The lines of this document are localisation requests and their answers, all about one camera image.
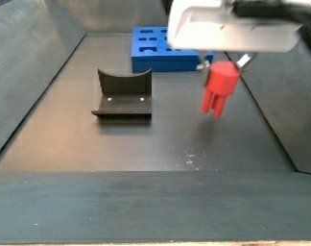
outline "robotic arm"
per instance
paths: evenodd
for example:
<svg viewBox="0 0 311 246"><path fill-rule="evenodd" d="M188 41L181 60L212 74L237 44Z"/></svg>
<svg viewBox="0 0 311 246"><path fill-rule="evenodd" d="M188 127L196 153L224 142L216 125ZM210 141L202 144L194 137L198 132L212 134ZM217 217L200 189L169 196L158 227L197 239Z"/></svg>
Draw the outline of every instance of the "robotic arm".
<svg viewBox="0 0 311 246"><path fill-rule="evenodd" d="M197 50L200 58L210 50L288 52L299 37L311 51L311 0L173 0L168 42L174 49ZM221 116L252 58L246 54L237 63L217 61L206 67L204 113L212 109Z"/></svg>

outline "hole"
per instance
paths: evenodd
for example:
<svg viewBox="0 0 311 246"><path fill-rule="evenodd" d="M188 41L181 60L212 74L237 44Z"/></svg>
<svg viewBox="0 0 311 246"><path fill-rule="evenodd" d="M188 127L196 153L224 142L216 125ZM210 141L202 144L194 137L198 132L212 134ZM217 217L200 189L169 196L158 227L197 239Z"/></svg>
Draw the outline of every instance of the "hole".
<svg viewBox="0 0 311 246"><path fill-rule="evenodd" d="M153 32L153 30L140 30L141 34L150 34Z"/></svg>
<svg viewBox="0 0 311 246"><path fill-rule="evenodd" d="M156 52L156 47L141 47L140 52L144 52L145 50Z"/></svg>

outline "blue block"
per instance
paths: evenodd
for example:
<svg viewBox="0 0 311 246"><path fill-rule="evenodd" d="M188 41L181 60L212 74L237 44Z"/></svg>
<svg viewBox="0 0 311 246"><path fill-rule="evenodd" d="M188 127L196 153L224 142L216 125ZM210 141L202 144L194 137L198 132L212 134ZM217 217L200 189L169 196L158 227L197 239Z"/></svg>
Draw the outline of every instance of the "blue block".
<svg viewBox="0 0 311 246"><path fill-rule="evenodd" d="M213 52L206 60L212 62ZM176 50L166 42L166 27L134 27L130 45L132 72L194 71L198 65L194 50Z"/></svg>

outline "bin floor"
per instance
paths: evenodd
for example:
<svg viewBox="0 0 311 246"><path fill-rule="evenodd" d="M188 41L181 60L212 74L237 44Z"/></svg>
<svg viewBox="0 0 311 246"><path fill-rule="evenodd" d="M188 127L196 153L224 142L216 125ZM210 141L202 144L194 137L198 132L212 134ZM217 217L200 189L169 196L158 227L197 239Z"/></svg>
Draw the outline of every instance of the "bin floor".
<svg viewBox="0 0 311 246"><path fill-rule="evenodd" d="M200 112L200 72L153 73L149 123L90 114L96 69L129 75L129 46L130 35L85 37L0 153L0 172L293 171L242 82L220 119Z"/></svg>

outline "dark surface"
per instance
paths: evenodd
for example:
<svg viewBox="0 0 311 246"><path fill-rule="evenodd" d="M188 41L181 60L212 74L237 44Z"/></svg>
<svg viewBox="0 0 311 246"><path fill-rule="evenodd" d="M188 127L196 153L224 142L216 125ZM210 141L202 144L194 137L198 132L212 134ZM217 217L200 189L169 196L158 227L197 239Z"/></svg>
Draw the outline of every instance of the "dark surface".
<svg viewBox="0 0 311 246"><path fill-rule="evenodd" d="M200 72L153 73L150 122L97 120L96 69L130 75L129 47L130 35L85 37L0 155L0 172L293 170L242 83L221 119L200 112Z"/></svg>
<svg viewBox="0 0 311 246"><path fill-rule="evenodd" d="M0 1L0 149L84 35L53 1Z"/></svg>
<svg viewBox="0 0 311 246"><path fill-rule="evenodd" d="M311 176L0 173L0 243L311 240Z"/></svg>
<svg viewBox="0 0 311 246"><path fill-rule="evenodd" d="M309 51L299 43L289 53L258 54L242 78L294 166L311 173Z"/></svg>

